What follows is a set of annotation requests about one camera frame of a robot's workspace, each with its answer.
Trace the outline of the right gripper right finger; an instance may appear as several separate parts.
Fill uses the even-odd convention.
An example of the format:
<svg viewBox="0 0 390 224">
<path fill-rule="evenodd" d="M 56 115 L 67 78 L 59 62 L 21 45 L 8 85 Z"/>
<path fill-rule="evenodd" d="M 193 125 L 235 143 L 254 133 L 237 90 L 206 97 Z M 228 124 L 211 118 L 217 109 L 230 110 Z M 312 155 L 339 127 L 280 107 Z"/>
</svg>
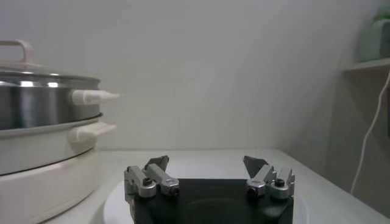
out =
<svg viewBox="0 0 390 224">
<path fill-rule="evenodd" d="M 243 163 L 250 178 L 246 181 L 247 196 L 259 198 L 269 194 L 276 200 L 287 200 L 294 196 L 295 175 L 293 170 L 282 168 L 277 172 L 264 159 L 244 156 Z"/>
</svg>

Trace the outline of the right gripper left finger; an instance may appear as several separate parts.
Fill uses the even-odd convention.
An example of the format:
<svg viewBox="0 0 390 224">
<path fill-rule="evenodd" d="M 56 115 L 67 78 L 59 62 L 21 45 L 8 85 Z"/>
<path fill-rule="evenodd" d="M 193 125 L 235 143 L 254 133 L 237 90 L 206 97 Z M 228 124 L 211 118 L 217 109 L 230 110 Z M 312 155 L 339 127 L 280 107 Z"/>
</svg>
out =
<svg viewBox="0 0 390 224">
<path fill-rule="evenodd" d="M 151 199 L 158 193 L 176 200 L 180 196 L 180 183 L 166 173 L 169 156 L 151 158 L 141 169 L 139 166 L 128 166 L 124 171 L 124 198 Z"/>
</svg>

